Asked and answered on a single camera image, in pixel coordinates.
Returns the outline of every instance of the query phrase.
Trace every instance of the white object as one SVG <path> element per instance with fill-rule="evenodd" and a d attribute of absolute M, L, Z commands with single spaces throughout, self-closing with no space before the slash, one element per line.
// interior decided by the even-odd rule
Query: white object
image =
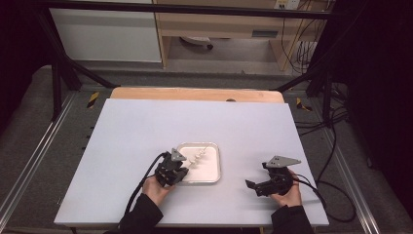
<path fill-rule="evenodd" d="M 116 226 L 155 157 L 197 141 L 219 145 L 221 178 L 178 184 L 160 207 L 159 226 L 270 226 L 276 203 L 257 197 L 245 180 L 268 180 L 261 164 L 274 155 L 300 160 L 290 168 L 315 184 L 288 104 L 108 99 L 55 223 Z M 318 197 L 300 189 L 310 223 L 327 225 Z"/>
<path fill-rule="evenodd" d="M 180 37 L 182 40 L 200 46 L 207 46 L 210 50 L 212 50 L 213 46 L 210 43 L 210 39 L 208 37 Z"/>
<path fill-rule="evenodd" d="M 297 10 L 300 0 L 277 0 L 275 9 L 280 10 Z"/>
<path fill-rule="evenodd" d="M 161 62 L 153 13 L 68 9 L 51 9 L 51 13 L 64 49 L 72 59 Z"/>
<path fill-rule="evenodd" d="M 187 158 L 182 167 L 189 168 L 183 183 L 214 183 L 221 177 L 218 145 L 212 142 L 182 143 L 177 150 Z"/>

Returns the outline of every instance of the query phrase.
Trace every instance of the wire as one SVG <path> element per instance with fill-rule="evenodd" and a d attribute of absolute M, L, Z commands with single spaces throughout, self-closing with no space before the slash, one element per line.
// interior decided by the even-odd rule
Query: wire
<path fill-rule="evenodd" d="M 356 205 L 355 205 L 353 199 L 349 196 L 349 194 L 346 191 L 339 188 L 338 186 L 336 186 L 332 183 L 321 180 L 322 175 L 324 174 L 327 166 L 329 165 L 329 163 L 330 163 L 330 161 L 331 161 L 331 159 L 334 155 L 335 148 L 336 148 L 336 145 L 337 145 L 337 134 L 336 134 L 336 130 L 335 130 L 334 125 L 337 124 L 338 122 L 348 118 L 348 116 L 349 116 L 349 113 L 347 112 L 347 110 L 344 111 L 344 112 L 336 114 L 337 111 L 339 111 L 341 109 L 345 109 L 345 107 L 340 106 L 338 108 L 335 108 L 331 113 L 331 118 L 330 118 L 329 121 L 316 122 L 316 123 L 310 123 L 310 122 L 295 122 L 295 123 L 302 125 L 302 126 L 297 126 L 297 129 L 311 129 L 310 131 L 306 132 L 305 134 L 311 133 L 313 131 L 324 128 L 326 126 L 331 126 L 331 130 L 333 132 L 333 137 L 334 137 L 333 146 L 332 146 L 330 154 L 328 155 L 327 161 L 325 162 L 323 168 L 321 169 L 321 172 L 319 173 L 318 178 L 316 179 L 316 186 L 319 186 L 320 184 L 325 184 L 325 185 L 328 185 L 328 186 L 338 190 L 339 192 L 344 194 L 344 196 L 346 196 L 346 198 L 350 201 L 351 206 L 352 206 L 352 210 L 353 210 L 353 213 L 349 218 L 339 218 L 339 217 L 336 217 L 336 216 L 330 214 L 329 212 L 326 212 L 326 214 L 327 214 L 327 216 L 329 216 L 330 218 L 332 218 L 336 221 L 351 222 L 357 216 L 357 209 L 356 209 Z M 307 186 L 311 187 L 313 189 L 313 191 L 316 193 L 316 195 L 319 197 L 324 209 L 326 210 L 326 202 L 323 199 L 322 195 L 319 193 L 319 191 L 313 185 L 311 185 L 311 183 L 309 182 L 309 180 L 307 178 L 305 178 L 305 179 L 307 180 L 307 182 L 303 181 L 303 180 L 300 180 L 300 179 L 294 179 L 294 180 L 296 180 L 300 183 L 306 184 Z"/>
<path fill-rule="evenodd" d="M 305 69 L 308 68 L 308 63 L 310 61 L 310 58 L 313 56 L 311 55 L 314 51 L 314 48 L 317 44 L 317 40 L 319 38 L 319 33 L 320 33 L 320 29 L 324 27 L 325 25 L 325 20 L 323 19 L 318 19 L 318 20 L 311 20 L 305 27 L 304 29 L 301 31 L 300 35 L 298 36 L 298 40 L 300 40 L 300 38 L 303 36 L 303 34 L 305 33 L 305 31 L 309 28 L 310 25 L 314 26 L 314 32 L 315 32 L 315 37 L 314 40 L 312 42 L 308 41 L 308 42 L 301 42 L 300 46 L 298 48 L 297 54 L 296 54 L 296 62 L 298 62 L 301 65 L 301 73 L 304 74 L 304 63 L 307 63 L 307 67 Z"/>
<path fill-rule="evenodd" d="M 156 162 L 158 162 L 158 160 L 159 160 L 161 157 L 164 157 L 165 155 L 167 155 L 167 152 L 164 152 L 164 153 L 158 155 L 158 156 L 156 157 L 156 159 L 154 160 L 154 162 L 152 163 L 152 165 L 149 167 L 149 169 L 148 169 L 148 171 L 146 172 L 145 176 L 143 177 L 143 179 L 140 181 L 139 185 L 135 188 L 134 192 L 132 193 L 132 195 L 131 195 L 131 197 L 130 197 L 130 199 L 129 199 L 129 201 L 128 201 L 127 208 L 126 208 L 126 210 L 125 210 L 125 215 L 130 212 L 130 210 L 131 210 L 131 204 L 133 203 L 134 197 L 136 197 L 136 194 L 139 192 L 140 188 L 143 186 L 143 183 L 145 182 L 146 178 L 149 177 L 148 175 L 149 175 L 149 173 L 152 171 L 152 168 L 154 167 L 154 165 L 156 164 Z"/>
<path fill-rule="evenodd" d="M 332 5 L 331 2 L 334 0 L 327 0 L 327 6 L 325 7 L 324 11 L 328 11 L 328 9 L 330 8 L 330 6 Z"/>
<path fill-rule="evenodd" d="M 300 6 L 298 6 L 297 10 L 300 10 L 309 0 L 304 1 Z"/>
<path fill-rule="evenodd" d="M 348 200 L 350 201 L 350 203 L 352 204 L 353 213 L 352 213 L 352 216 L 351 216 L 351 217 L 342 219 L 342 218 L 338 218 L 338 217 L 336 217 L 336 216 L 334 216 L 334 215 L 332 215 L 332 214 L 330 214 L 330 213 L 328 213 L 328 212 L 325 212 L 329 217 L 331 217 L 332 219 L 334 219 L 334 220 L 336 220 L 336 221 L 340 221 L 340 222 L 351 222 L 351 221 L 353 221 L 353 220 L 356 218 L 357 209 L 356 209 L 355 202 L 353 201 L 353 199 L 349 196 L 349 194 L 348 194 L 346 191 L 344 191 L 343 189 L 339 188 L 338 186 L 336 186 L 336 185 L 334 185 L 334 184 L 332 184 L 332 183 L 326 182 L 326 181 L 318 180 L 317 183 L 323 183 L 323 184 L 325 184 L 325 185 L 328 185 L 328 186 L 330 186 L 330 187 L 335 188 L 336 190 L 338 190 L 339 192 L 341 192 L 342 194 L 344 194 L 344 196 L 346 196 L 347 199 L 348 199 Z"/>
<path fill-rule="evenodd" d="M 300 83 L 301 81 L 305 80 L 310 80 L 312 79 L 313 75 L 318 74 L 318 72 L 323 71 L 328 68 L 328 65 L 330 65 L 331 62 L 331 57 L 334 58 L 336 56 L 337 51 L 341 48 L 343 48 L 346 45 L 343 41 L 345 41 L 346 37 L 349 36 L 349 32 L 353 29 L 353 26 L 356 24 L 357 20 L 361 16 L 361 13 L 364 11 L 364 9 L 367 6 L 368 1 L 364 1 L 363 5 L 358 9 L 357 15 L 353 18 L 353 20 L 349 23 L 349 25 L 343 30 L 343 32 L 338 36 L 338 38 L 332 43 L 330 48 L 328 49 L 327 52 L 325 52 L 317 61 L 315 61 L 312 65 L 312 69 L 307 71 L 305 74 L 302 74 L 301 76 L 297 77 L 297 82 Z M 275 89 L 270 89 L 270 91 L 284 91 L 287 88 L 287 85 L 289 86 L 291 83 L 285 84 L 281 87 L 275 88 Z"/>
<path fill-rule="evenodd" d="M 286 53 L 285 48 L 284 48 L 284 46 L 283 46 L 284 29 L 285 29 L 285 18 L 282 19 L 282 51 L 283 51 L 284 55 L 286 56 L 286 59 L 288 60 L 288 63 L 291 65 L 291 68 L 292 68 L 294 71 L 300 73 L 300 71 L 297 70 L 297 69 L 299 69 L 299 67 L 296 67 L 296 66 L 292 63 L 291 59 L 289 58 L 289 56 L 288 56 L 288 54 Z"/>
<path fill-rule="evenodd" d="M 299 175 L 299 174 L 296 174 L 296 176 L 301 176 L 301 177 L 303 177 L 303 178 L 305 178 L 305 179 L 307 180 L 307 181 L 303 181 L 303 180 L 297 179 L 297 178 L 294 178 L 294 179 L 293 179 L 294 181 L 303 183 L 303 184 L 309 186 L 311 189 L 313 189 L 313 192 L 319 197 L 319 200 L 321 201 L 322 206 L 323 206 L 324 209 L 326 210 L 326 209 L 327 209 L 327 203 L 325 202 L 325 200 L 324 200 L 324 198 L 322 197 L 322 195 L 321 195 L 321 193 L 319 192 L 319 190 L 316 189 L 305 176 Z M 328 186 L 331 186 L 331 187 L 337 189 L 339 192 L 343 193 L 344 196 L 346 196 L 346 198 L 347 198 L 347 199 L 350 201 L 350 203 L 352 204 L 353 213 L 352 213 L 352 216 L 349 217 L 349 218 L 338 218 L 338 217 L 330 214 L 329 212 L 325 212 L 325 213 L 327 214 L 327 216 L 331 217 L 332 219 L 334 219 L 334 220 L 336 220 L 336 221 L 340 221 L 340 222 L 351 222 L 351 221 L 353 221 L 353 220 L 356 218 L 357 209 L 356 209 L 356 205 L 355 205 L 354 201 L 353 201 L 352 198 L 346 193 L 346 191 L 344 191 L 343 189 L 337 187 L 336 185 L 334 185 L 334 184 L 332 184 L 332 183 L 329 183 L 329 182 L 326 182 L 326 181 L 319 180 L 319 183 L 323 183 L 323 184 L 326 184 L 326 185 L 328 185 Z"/>

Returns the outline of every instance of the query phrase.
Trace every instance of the white tray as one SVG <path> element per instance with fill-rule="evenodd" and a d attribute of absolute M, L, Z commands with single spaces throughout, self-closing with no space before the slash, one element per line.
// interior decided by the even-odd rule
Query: white tray
<path fill-rule="evenodd" d="M 187 158 L 182 167 L 189 169 L 183 184 L 214 183 L 221 178 L 218 146 L 212 142 L 181 143 L 176 150 Z"/>

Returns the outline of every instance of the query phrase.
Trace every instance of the table surface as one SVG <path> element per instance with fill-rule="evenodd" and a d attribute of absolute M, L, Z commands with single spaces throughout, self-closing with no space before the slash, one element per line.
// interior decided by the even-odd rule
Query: table surface
<path fill-rule="evenodd" d="M 216 143 L 221 178 L 211 185 L 178 185 L 160 207 L 159 226 L 271 225 L 275 202 L 257 197 L 244 180 L 268 180 L 261 163 L 276 154 L 301 160 L 290 168 L 314 184 L 287 104 L 108 99 L 55 223 L 116 225 L 155 157 L 182 142 Z M 312 225 L 328 225 L 317 196 L 300 188 Z"/>
<path fill-rule="evenodd" d="M 276 102 L 284 103 L 282 94 L 275 91 L 248 89 L 194 89 L 194 88 L 155 88 L 119 87 L 113 90 L 110 98 L 121 99 L 174 99 L 174 100 L 216 100 L 228 99 L 238 102 Z"/>

